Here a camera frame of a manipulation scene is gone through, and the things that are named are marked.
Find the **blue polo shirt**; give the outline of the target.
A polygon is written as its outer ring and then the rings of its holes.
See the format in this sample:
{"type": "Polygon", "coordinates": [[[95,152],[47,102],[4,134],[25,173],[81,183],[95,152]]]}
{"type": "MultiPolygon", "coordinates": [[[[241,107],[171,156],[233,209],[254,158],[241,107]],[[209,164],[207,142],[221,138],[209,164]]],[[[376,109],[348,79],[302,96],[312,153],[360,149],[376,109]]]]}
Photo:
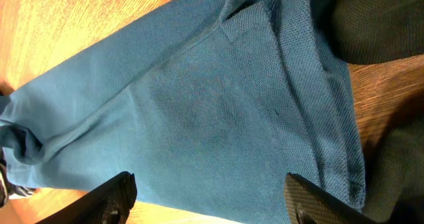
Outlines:
{"type": "Polygon", "coordinates": [[[354,209],[365,169],[334,0],[173,0],[1,98],[18,186],[92,190],[133,173],[140,201],[288,223],[287,173],[354,209]]]}

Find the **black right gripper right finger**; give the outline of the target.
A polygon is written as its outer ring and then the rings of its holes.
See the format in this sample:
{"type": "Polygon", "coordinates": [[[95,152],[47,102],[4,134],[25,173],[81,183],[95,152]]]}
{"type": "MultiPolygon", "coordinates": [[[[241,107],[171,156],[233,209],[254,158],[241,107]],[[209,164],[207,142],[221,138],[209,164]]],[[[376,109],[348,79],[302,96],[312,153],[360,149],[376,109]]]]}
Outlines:
{"type": "Polygon", "coordinates": [[[286,175],[284,199],[291,223],[376,224],[299,174],[286,175]]]}

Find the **dark green garment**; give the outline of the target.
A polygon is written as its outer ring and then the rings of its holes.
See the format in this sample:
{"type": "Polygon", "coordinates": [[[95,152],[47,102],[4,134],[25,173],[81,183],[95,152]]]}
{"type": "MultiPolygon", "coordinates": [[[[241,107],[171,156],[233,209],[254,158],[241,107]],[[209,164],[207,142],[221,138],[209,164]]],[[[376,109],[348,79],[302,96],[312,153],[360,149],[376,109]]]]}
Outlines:
{"type": "MultiPolygon", "coordinates": [[[[423,54],[423,0],[338,0],[331,13],[333,52],[351,64],[423,54]]],[[[423,96],[392,115],[368,159],[363,215],[377,223],[423,222],[423,96]]]]}

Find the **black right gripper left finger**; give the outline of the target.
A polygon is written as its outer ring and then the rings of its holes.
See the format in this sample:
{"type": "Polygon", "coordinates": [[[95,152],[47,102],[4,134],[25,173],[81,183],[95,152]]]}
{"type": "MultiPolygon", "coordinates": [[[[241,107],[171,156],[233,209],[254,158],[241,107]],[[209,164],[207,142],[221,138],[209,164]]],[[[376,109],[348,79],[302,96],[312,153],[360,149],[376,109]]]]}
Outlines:
{"type": "Polygon", "coordinates": [[[134,174],[121,172],[37,224],[125,224],[136,196],[134,174]]]}

